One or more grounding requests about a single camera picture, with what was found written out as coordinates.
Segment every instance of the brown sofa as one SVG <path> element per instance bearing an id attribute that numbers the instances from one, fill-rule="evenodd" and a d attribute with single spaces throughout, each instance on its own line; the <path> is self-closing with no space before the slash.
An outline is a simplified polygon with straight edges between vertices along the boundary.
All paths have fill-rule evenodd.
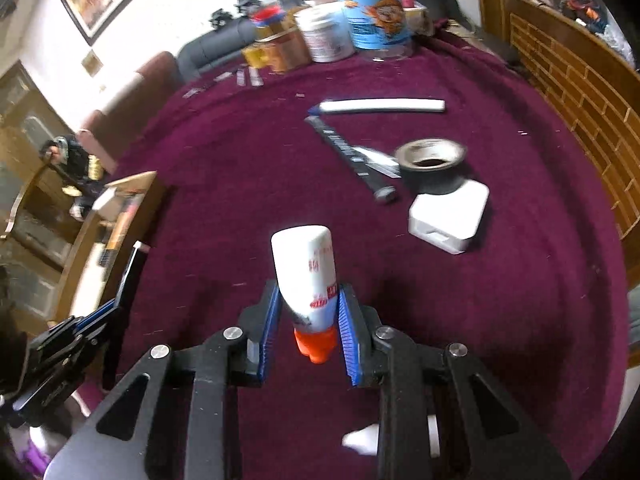
<path id="1" fill-rule="evenodd" d="M 79 142 L 113 174 L 122 154 L 181 85 L 175 57 L 157 54 L 85 119 L 77 132 Z"/>

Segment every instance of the tape roll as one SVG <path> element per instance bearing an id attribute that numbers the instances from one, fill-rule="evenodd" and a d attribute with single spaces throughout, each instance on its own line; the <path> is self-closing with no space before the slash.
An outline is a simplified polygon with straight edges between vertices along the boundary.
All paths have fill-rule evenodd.
<path id="1" fill-rule="evenodd" d="M 449 139 L 419 139 L 396 150 L 402 182 L 415 194 L 446 195 L 466 180 L 466 147 Z"/>

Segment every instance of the silver screw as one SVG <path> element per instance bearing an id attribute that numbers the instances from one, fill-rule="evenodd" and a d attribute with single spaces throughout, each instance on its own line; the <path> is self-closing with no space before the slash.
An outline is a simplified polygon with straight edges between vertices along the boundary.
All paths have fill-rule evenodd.
<path id="1" fill-rule="evenodd" d="M 151 357 L 153 359 L 162 359 L 169 353 L 169 347 L 167 345 L 156 345 L 151 349 Z"/>
<path id="2" fill-rule="evenodd" d="M 449 345 L 449 352 L 453 357 L 464 357 L 467 349 L 462 343 L 451 343 Z"/>
<path id="3" fill-rule="evenodd" d="M 394 329 L 390 326 L 379 326 L 376 329 L 376 337 L 379 339 L 391 339 L 394 336 Z"/>
<path id="4" fill-rule="evenodd" d="M 242 335 L 242 329 L 239 326 L 230 326 L 222 333 L 225 339 L 238 339 Z"/>

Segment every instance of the purple tablecloth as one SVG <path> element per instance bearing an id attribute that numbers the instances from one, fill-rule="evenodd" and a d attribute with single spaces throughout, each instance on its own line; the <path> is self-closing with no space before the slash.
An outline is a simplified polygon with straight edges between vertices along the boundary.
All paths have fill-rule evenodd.
<path id="1" fill-rule="evenodd" d="M 449 34 L 411 59 L 359 57 L 262 88 L 231 78 L 178 92 L 120 163 L 175 187 L 152 241 L 120 371 L 148 348 L 199 344 L 232 325 L 274 277 L 271 235 L 323 224 L 338 278 L 417 342 L 466 343 L 579 476 L 606 443 L 626 362 L 622 251 L 598 175 L 539 94 Z M 439 98 L 444 114 L 327 117 L 348 141 L 393 152 L 421 137 L 468 146 L 490 189 L 479 247 L 452 256 L 407 233 L 411 198 L 381 206 L 305 123 L 326 98 Z M 374 422 L 376 394 L 350 388 L 342 356 L 313 365 L 283 322 L 273 373 L 240 393 L 244 478 L 373 478 L 343 449 Z"/>

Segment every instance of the orange bottle cap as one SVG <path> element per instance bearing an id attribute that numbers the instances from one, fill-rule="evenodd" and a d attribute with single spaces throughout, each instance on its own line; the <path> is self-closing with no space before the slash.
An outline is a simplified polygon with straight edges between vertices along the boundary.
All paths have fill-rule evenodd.
<path id="1" fill-rule="evenodd" d="M 302 355 L 309 357 L 312 363 L 319 365 L 329 359 L 329 355 L 338 346 L 338 331 L 331 326 L 324 332 L 299 332 L 293 329 Z"/>

